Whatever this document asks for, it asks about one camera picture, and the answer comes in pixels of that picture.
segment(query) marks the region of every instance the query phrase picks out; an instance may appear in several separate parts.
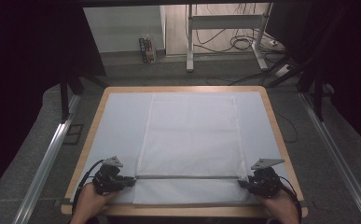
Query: wall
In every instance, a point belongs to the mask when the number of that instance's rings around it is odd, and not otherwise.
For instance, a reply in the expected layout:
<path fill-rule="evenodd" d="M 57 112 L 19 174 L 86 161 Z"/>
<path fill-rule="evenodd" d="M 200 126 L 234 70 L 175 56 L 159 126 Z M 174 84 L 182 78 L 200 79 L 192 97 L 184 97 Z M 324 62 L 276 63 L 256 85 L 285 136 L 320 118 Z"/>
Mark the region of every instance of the wall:
<path fill-rule="evenodd" d="M 86 7 L 84 12 L 99 52 L 140 50 L 138 39 L 146 32 L 156 49 L 165 48 L 163 7 Z"/>

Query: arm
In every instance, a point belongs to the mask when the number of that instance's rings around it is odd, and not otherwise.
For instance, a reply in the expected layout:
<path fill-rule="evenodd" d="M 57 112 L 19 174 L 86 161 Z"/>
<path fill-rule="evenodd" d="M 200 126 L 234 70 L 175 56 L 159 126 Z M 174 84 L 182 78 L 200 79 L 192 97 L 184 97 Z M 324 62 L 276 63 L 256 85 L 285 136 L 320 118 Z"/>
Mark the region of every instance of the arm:
<path fill-rule="evenodd" d="M 282 224 L 299 224 L 297 207 L 290 196 L 282 189 L 274 198 L 269 199 L 256 195 L 256 199 Z"/>
<path fill-rule="evenodd" d="M 95 217 L 101 212 L 105 204 L 118 195 L 118 191 L 105 195 L 96 193 L 93 184 L 86 184 L 78 198 L 76 211 L 73 214 L 70 224 L 85 224 L 88 219 Z"/>

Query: gray floor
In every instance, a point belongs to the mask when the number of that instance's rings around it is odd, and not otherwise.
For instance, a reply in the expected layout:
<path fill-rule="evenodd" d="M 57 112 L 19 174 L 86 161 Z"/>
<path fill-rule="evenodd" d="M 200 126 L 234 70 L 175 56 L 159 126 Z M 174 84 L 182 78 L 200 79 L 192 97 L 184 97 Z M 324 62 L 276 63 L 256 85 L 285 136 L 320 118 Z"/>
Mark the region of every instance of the gray floor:
<path fill-rule="evenodd" d="M 161 58 L 155 64 L 114 62 L 118 61 L 106 55 L 107 77 L 100 77 L 112 86 L 227 85 L 225 80 L 259 72 L 255 58 L 248 54 L 197 57 L 191 74 L 186 72 L 185 57 Z M 72 123 L 84 125 L 80 140 L 73 145 L 75 139 L 71 136 L 64 140 L 67 144 L 59 151 L 29 223 L 66 223 L 70 218 L 61 213 L 60 205 L 104 91 L 88 80 L 82 81 L 86 90 Z M 258 85 L 260 81 L 249 79 L 238 85 Z M 303 223 L 361 223 L 361 213 L 301 103 L 296 83 L 294 77 L 268 89 L 268 93 L 308 205 L 309 214 Z M 0 223 L 14 219 L 60 122 L 59 88 L 48 90 L 43 102 L 35 126 L 0 180 Z M 323 114 L 327 128 L 361 184 L 361 137 L 330 104 L 329 97 L 323 101 Z"/>

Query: white desk frame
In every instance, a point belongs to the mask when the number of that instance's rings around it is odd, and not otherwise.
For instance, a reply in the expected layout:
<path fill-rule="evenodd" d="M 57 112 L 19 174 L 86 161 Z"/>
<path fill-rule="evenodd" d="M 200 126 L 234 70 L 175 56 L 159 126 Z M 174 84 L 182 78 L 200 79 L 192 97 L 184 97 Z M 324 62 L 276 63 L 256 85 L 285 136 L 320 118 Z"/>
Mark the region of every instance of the white desk frame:
<path fill-rule="evenodd" d="M 253 52 L 256 55 L 261 70 L 267 70 L 264 57 L 259 45 L 267 25 L 272 3 L 268 3 L 261 15 L 224 15 L 224 16 L 193 16 L 192 5 L 188 5 L 188 48 L 187 48 L 187 71 L 194 71 L 194 52 L 192 43 L 193 30 L 209 29 L 258 29 L 256 41 L 252 43 Z"/>

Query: desk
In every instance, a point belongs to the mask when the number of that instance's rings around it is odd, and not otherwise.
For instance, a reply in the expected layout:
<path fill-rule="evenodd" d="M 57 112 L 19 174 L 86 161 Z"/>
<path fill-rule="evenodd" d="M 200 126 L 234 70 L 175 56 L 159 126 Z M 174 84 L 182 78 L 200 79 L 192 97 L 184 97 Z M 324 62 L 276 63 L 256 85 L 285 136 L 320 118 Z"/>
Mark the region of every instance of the desk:
<path fill-rule="evenodd" d="M 263 104 L 267 111 L 270 125 L 274 133 L 274 138 L 279 148 L 281 157 L 285 159 L 285 169 L 288 174 L 289 181 L 294 186 L 296 192 L 299 195 L 299 200 L 303 201 L 303 195 L 299 188 L 296 175 L 294 173 L 291 160 L 288 156 L 277 125 L 276 119 L 271 108 L 271 103 L 268 98 L 268 94 L 262 87 L 213 87 L 213 86 L 190 86 L 190 87 L 110 87 L 104 91 L 104 95 L 99 104 L 97 112 L 95 114 L 93 123 L 90 128 L 86 143 L 81 152 L 78 160 L 74 175 L 69 184 L 69 188 L 64 196 L 66 201 L 69 201 L 73 195 L 75 186 L 78 184 L 79 177 L 83 174 L 86 159 L 90 154 L 90 149 L 97 132 L 99 123 L 104 113 L 107 99 L 110 93 L 120 92 L 246 92 L 246 91 L 258 91 L 261 95 Z M 62 212 L 64 214 L 71 214 L 71 205 L 63 204 Z M 303 208 L 303 216 L 306 216 L 308 210 Z M 119 204 L 107 206 L 104 210 L 104 215 L 108 216 L 176 216 L 176 217 L 265 217 L 263 209 L 259 205 L 140 205 L 140 204 Z"/>

